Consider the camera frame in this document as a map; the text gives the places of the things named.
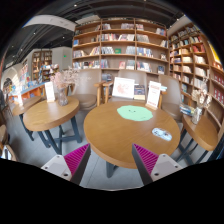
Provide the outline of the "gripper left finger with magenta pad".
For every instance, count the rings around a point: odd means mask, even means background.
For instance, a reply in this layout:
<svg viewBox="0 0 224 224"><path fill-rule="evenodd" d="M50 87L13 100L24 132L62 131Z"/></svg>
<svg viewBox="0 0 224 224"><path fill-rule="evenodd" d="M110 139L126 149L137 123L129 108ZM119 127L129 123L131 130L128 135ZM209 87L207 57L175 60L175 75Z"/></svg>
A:
<svg viewBox="0 0 224 224"><path fill-rule="evenodd" d="M90 154L90 145L86 144L65 156L54 156L42 166L42 169L79 185Z"/></svg>

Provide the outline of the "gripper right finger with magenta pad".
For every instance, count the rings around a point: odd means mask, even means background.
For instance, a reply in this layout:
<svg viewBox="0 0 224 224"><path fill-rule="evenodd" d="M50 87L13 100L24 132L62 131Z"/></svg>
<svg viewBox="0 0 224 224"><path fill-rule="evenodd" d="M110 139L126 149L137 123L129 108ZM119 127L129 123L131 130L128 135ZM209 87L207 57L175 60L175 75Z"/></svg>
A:
<svg viewBox="0 0 224 224"><path fill-rule="evenodd" d="M137 144L132 145L132 155L144 185L148 185L182 169L167 154L158 155Z"/></svg>

